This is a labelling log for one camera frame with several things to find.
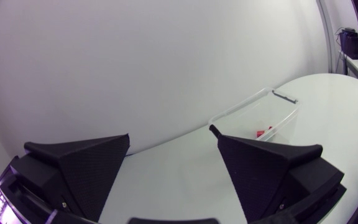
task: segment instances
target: red object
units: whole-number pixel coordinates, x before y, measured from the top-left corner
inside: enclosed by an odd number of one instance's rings
[[[265,131],[257,131],[256,136],[259,138],[261,135],[265,134]]]
[[[261,135],[263,135],[263,134],[265,134],[265,131],[257,131],[256,132],[256,137],[257,138],[259,138]]]

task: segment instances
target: transparent plastic box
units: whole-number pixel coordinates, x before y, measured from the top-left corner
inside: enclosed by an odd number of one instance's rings
[[[290,144],[299,107],[296,98],[264,88],[208,123],[224,135]],[[258,137],[258,131],[264,133]]]

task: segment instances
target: white round table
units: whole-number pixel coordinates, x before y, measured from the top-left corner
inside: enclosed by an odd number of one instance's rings
[[[309,75],[278,90],[302,104],[291,143],[323,145],[322,157],[344,173],[347,191],[323,223],[346,223],[358,207],[358,80]],[[246,223],[207,126],[124,159],[99,222],[131,217]]]
[[[279,88],[302,103],[292,144],[321,144],[322,157],[345,173],[347,189],[323,223],[347,223],[358,207],[358,80],[317,74]]]

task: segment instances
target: black metal rod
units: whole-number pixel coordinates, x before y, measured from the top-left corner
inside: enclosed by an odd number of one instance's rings
[[[209,130],[212,131],[212,133],[215,135],[216,138],[218,138],[221,135],[221,132],[213,124],[209,126]]]

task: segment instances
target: clear plastic container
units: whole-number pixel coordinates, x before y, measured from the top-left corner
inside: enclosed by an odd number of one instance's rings
[[[290,144],[299,107],[300,102],[296,98],[264,88],[211,118],[209,125],[213,124],[228,136]]]

